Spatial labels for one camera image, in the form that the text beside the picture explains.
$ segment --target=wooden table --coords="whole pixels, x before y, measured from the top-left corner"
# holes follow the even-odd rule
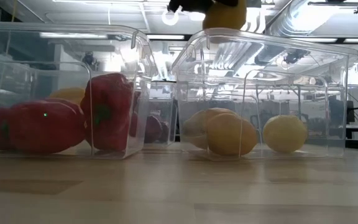
[[[0,223],[358,224],[352,159],[1,159]]]

